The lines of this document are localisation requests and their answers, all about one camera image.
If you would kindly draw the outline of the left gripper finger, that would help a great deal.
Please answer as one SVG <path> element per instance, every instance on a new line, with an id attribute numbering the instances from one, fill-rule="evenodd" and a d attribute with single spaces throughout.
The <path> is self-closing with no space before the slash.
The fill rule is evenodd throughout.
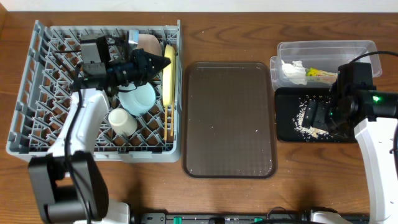
<path id="1" fill-rule="evenodd" d="M 149 72 L 149 77 L 150 78 L 155 78 L 160 72 L 162 72 L 165 68 L 168 68 L 170 64 L 168 65 L 155 65 L 152 67 L 151 71 Z"/>
<path id="2" fill-rule="evenodd" d="M 167 57 L 151 54 L 149 52 L 144 52 L 144 55 L 153 66 L 168 66 L 171 64 L 171 60 Z"/>

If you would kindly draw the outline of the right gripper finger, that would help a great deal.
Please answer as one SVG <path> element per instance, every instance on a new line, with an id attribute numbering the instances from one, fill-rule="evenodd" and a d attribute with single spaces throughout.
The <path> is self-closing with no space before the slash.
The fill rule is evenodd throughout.
<path id="1" fill-rule="evenodd" d="M 326 117 L 328 115 L 328 103 L 320 100 L 315 100 L 314 106 L 314 119 L 312 126 L 323 131 L 328 131 L 328 125 L 326 123 Z"/>
<path id="2" fill-rule="evenodd" d="M 313 126 L 318 109 L 318 102 L 310 100 L 303 115 L 302 127 L 311 128 Z"/>

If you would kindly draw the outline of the rice food scraps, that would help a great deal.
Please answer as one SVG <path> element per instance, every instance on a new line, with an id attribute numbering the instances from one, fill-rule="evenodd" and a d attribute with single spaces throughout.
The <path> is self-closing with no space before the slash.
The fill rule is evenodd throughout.
<path id="1" fill-rule="evenodd" d="M 304 141 L 315 141 L 315 140 L 326 140 L 329 136 L 329 132 L 315 128 L 309 125 L 309 112 L 315 112 L 313 108 L 316 101 L 313 99 L 307 99 L 298 104 L 298 113 L 292 118 L 294 123 L 294 131 L 300 136 L 300 140 Z"/>

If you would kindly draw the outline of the yellow round plate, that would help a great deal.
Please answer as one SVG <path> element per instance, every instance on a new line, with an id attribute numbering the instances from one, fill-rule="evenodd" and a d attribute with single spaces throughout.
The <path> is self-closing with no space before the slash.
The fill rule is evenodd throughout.
<path id="1" fill-rule="evenodd" d="M 168 107 L 174 100 L 174 81 L 175 81 L 175 49 L 171 45 L 165 47 L 165 58 L 170 60 L 170 64 L 163 69 L 162 77 L 162 99 L 164 107 Z"/>

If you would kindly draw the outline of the pink round bowl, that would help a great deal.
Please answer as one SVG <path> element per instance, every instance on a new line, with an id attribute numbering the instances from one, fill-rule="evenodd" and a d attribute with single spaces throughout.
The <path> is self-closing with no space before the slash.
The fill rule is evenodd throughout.
<path id="1" fill-rule="evenodd" d="M 162 56 L 162 48 L 160 42 L 154 35 L 139 34 L 139 41 L 137 44 L 138 49 L 143 49 L 150 54 Z"/>

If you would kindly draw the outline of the light blue bowl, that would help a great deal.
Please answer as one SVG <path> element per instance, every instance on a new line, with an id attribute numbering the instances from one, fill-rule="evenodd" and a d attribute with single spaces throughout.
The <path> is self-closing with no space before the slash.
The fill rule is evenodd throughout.
<path id="1" fill-rule="evenodd" d="M 130 83 L 128 86 L 119 87 L 118 98 L 126 111 L 134 116 L 141 116 L 155 105 L 156 94 L 150 83 L 137 88 Z"/>

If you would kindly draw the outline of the wooden chopstick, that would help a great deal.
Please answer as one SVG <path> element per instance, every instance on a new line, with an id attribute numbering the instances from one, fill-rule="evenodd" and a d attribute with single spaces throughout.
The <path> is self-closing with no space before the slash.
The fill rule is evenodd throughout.
<path id="1" fill-rule="evenodd" d="M 164 106 L 164 141 L 167 142 L 167 127 L 168 127 L 168 106 Z"/>
<path id="2" fill-rule="evenodd" d="M 171 108 L 171 121 L 170 121 L 170 136 L 174 136 L 174 108 L 175 108 L 175 103 L 172 103 L 172 108 Z"/>

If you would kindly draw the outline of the white tissue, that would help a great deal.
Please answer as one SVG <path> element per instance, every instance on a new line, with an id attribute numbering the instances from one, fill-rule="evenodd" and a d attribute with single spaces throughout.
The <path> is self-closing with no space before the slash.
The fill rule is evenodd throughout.
<path id="1" fill-rule="evenodd" d="M 307 69 L 302 65 L 302 61 L 298 60 L 292 63 L 285 63 L 282 61 L 282 71 L 293 84 L 307 84 Z"/>

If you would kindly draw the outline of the white paper cup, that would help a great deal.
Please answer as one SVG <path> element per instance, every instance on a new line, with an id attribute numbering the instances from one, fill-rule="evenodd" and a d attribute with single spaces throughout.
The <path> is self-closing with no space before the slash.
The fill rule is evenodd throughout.
<path id="1" fill-rule="evenodd" d="M 122 108 L 117 108 L 109 113 L 108 121 L 116 134 L 131 136 L 137 130 L 136 119 Z"/>

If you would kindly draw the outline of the green orange snack wrapper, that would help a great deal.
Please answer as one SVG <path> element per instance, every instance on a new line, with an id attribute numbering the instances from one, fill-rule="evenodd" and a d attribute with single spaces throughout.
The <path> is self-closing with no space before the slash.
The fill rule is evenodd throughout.
<path id="1" fill-rule="evenodd" d="M 305 76 L 310 81 L 317 82 L 334 82 L 337 78 L 337 73 L 319 70 L 317 68 L 307 68 Z"/>

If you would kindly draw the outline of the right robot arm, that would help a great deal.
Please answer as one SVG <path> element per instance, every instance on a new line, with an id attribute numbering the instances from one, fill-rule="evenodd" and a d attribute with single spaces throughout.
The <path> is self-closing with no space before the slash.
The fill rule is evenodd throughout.
<path id="1" fill-rule="evenodd" d="M 379 91 L 370 63 L 339 66 L 330 100 L 310 100 L 302 125 L 355 138 L 364 161 L 370 223 L 397 223 L 397 93 Z"/>

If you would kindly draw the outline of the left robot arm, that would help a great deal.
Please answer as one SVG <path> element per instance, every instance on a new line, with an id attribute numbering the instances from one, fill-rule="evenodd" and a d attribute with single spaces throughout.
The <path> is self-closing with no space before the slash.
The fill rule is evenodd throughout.
<path id="1" fill-rule="evenodd" d="M 142 86 L 170 65 L 169 58 L 136 47 L 129 37 L 114 37 L 123 56 L 111 60 L 109 35 L 80 38 L 83 61 L 71 73 L 72 100 L 57 140 L 46 155 L 29 161 L 30 182 L 44 223 L 130 223 L 127 203 L 111 200 L 93 158 L 109 98 L 132 83 Z"/>

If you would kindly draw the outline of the black waste tray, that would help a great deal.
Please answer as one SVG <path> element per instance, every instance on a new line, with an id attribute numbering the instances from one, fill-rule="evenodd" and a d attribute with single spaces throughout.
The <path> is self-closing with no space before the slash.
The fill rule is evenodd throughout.
<path id="1" fill-rule="evenodd" d="M 294 123 L 292 118 L 299 112 L 299 103 L 307 99 L 320 100 L 329 103 L 328 88 L 292 88 L 281 87 L 276 89 L 275 102 L 275 118 L 276 133 L 280 141 L 285 142 L 337 142 L 337 143 L 356 143 L 354 137 L 344 138 L 341 136 L 333 136 L 329 133 L 326 140 L 304 141 L 300 140 L 298 133 L 294 131 Z"/>

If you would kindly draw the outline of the clear plastic waste bin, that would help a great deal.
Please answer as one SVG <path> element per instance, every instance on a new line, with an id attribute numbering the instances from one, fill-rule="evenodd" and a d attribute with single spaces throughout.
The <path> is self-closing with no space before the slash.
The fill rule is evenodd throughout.
<path id="1" fill-rule="evenodd" d="M 371 40 L 312 40 L 281 42 L 277 46 L 277 55 L 270 59 L 272 87 L 292 88 L 328 88 L 334 82 L 310 81 L 306 85 L 293 84 L 282 71 L 282 61 L 292 63 L 302 61 L 305 68 L 317 68 L 337 73 L 338 67 L 355 58 L 377 50 Z"/>

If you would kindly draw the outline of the grey dishwasher rack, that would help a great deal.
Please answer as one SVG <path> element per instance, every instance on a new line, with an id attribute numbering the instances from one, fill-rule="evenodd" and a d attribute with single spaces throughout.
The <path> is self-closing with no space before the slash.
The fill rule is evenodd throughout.
<path id="1" fill-rule="evenodd" d="M 112 60 L 122 56 L 114 45 L 115 37 L 124 37 L 130 26 L 52 26 L 36 22 L 25 61 L 16 107 L 6 144 L 7 153 L 24 161 L 46 155 L 56 141 L 67 118 L 72 83 L 70 73 L 83 59 L 80 37 L 88 34 L 108 36 Z M 138 128 L 132 136 L 116 134 L 107 121 L 99 127 L 93 157 L 97 161 L 176 162 L 181 155 L 183 68 L 175 69 L 174 136 L 170 136 L 171 108 L 168 106 L 167 142 L 164 141 L 162 76 L 152 81 L 155 105 L 137 117 Z"/>

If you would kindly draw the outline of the brown plastic serving tray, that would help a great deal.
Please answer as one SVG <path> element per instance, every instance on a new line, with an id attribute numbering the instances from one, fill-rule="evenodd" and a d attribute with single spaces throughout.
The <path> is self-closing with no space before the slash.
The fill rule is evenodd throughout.
<path id="1" fill-rule="evenodd" d="M 273 90 L 259 62 L 196 62 L 186 74 L 183 169 L 197 179 L 277 171 Z"/>

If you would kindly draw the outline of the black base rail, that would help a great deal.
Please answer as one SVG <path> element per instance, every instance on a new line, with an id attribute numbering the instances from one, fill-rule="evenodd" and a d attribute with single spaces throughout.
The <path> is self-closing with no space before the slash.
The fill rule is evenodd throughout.
<path id="1" fill-rule="evenodd" d="M 262 224 L 262 223 L 333 223 L 332 221 L 313 221 L 307 213 L 276 211 L 270 215 L 190 215 L 164 213 L 145 213 L 131 218 L 132 224 Z"/>

